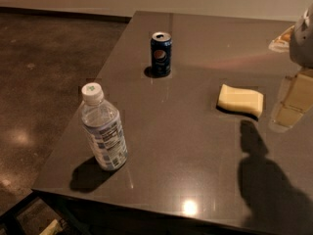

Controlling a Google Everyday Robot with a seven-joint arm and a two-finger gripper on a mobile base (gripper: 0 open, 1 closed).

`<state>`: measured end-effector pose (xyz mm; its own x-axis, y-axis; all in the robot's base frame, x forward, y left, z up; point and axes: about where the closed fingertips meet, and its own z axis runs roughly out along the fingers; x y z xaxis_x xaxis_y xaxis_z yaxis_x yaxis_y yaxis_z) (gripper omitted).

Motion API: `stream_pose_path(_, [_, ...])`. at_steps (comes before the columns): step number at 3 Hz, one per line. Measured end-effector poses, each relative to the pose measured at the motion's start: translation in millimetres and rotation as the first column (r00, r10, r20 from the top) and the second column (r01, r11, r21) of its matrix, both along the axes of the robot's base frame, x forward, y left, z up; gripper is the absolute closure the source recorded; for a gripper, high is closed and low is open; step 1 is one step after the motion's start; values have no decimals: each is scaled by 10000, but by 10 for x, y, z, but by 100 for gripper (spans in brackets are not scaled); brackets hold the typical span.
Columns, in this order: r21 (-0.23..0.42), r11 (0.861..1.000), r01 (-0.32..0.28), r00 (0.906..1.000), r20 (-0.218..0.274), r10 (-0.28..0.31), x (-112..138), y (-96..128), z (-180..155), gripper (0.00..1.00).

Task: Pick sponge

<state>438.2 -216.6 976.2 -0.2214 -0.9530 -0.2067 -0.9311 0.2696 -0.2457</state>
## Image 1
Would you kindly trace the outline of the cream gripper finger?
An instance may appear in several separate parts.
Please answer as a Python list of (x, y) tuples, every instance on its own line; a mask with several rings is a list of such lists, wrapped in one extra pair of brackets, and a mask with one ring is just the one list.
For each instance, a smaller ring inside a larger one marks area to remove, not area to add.
[(281, 83), (269, 127), (279, 133), (293, 128), (313, 108), (313, 70), (302, 68)]
[(272, 40), (268, 46), (271, 51), (284, 53), (290, 50), (291, 34), (293, 33), (294, 26), (289, 27), (274, 40)]

